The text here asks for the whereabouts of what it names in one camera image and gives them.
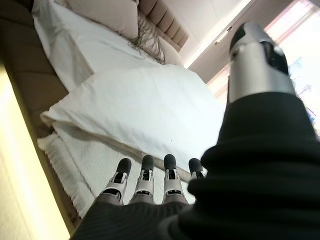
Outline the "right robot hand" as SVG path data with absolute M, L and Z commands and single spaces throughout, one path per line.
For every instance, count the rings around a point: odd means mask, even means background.
M 253 22 L 230 43 L 227 104 L 217 144 L 189 162 L 188 191 L 162 205 L 118 205 L 103 191 L 74 240 L 317 240 L 320 142 L 285 54 Z

